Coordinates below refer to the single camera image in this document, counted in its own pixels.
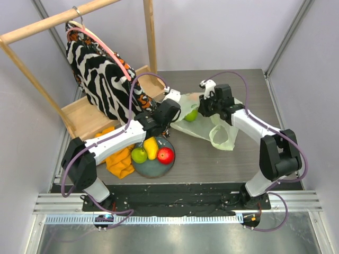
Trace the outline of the red fake apple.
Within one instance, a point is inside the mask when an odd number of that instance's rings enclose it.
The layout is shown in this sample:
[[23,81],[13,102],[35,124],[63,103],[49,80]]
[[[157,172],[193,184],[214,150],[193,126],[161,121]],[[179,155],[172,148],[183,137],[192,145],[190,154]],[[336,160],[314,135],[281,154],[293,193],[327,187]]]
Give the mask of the red fake apple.
[[164,165],[171,164],[175,159],[175,153],[171,148],[163,147],[157,153],[157,159]]

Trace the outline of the green fake pear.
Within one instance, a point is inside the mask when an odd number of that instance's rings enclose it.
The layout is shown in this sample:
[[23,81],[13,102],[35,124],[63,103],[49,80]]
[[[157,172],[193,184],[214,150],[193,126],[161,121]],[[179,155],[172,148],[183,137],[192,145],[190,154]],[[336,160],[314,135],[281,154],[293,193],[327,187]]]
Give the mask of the green fake pear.
[[142,164],[148,159],[147,152],[142,147],[137,147],[133,149],[131,157],[132,160],[138,164]]

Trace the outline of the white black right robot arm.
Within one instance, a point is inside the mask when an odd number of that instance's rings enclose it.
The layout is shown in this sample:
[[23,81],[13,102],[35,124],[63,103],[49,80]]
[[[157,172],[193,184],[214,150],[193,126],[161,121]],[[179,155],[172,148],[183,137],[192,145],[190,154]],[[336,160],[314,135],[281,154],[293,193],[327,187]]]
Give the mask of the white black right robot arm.
[[204,94],[199,97],[199,113],[204,117],[219,116],[247,134],[260,147],[259,171],[239,191],[240,205],[246,209],[253,208],[273,184],[301,169],[296,135],[290,129],[274,128],[252,115],[243,104],[235,102],[229,85],[217,85],[207,80],[199,86],[204,89]]

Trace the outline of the light green plastic bag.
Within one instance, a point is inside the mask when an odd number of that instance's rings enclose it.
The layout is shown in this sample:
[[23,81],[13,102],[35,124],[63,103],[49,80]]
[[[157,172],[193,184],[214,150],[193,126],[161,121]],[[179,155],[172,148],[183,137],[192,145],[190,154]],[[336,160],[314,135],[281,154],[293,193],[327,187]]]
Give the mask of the light green plastic bag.
[[200,95],[203,93],[181,95],[179,101],[181,114],[179,119],[171,124],[171,127],[190,136],[209,141],[218,150],[232,151],[235,147],[238,128],[223,121],[218,114],[204,117],[199,113],[192,122],[184,119],[193,110],[198,109]]

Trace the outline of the green fake apple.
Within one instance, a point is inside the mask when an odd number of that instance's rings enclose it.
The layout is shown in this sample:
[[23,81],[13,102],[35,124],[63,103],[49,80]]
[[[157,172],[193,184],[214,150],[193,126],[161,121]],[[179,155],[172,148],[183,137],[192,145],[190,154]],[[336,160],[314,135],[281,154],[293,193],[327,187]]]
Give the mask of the green fake apple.
[[193,122],[198,117],[198,110],[192,110],[189,114],[184,117],[184,120],[187,122]]

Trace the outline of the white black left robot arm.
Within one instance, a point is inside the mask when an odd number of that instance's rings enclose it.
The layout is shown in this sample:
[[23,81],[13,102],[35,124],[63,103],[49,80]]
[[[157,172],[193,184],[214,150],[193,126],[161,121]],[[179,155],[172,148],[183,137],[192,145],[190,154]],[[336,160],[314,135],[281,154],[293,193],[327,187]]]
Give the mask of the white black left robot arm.
[[153,112],[140,113],[126,125],[98,138],[72,139],[61,166],[74,188],[91,196],[99,210],[109,210],[113,204],[112,194],[98,178],[97,165],[121,149],[161,135],[179,114],[179,100],[165,98]]

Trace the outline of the yellow fake mango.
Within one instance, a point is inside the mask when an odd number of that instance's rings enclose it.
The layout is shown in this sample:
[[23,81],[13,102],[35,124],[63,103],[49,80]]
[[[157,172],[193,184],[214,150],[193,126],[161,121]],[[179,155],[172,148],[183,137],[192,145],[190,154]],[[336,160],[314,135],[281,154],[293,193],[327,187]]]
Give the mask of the yellow fake mango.
[[155,160],[158,153],[158,144],[155,137],[148,138],[143,143],[149,160]]

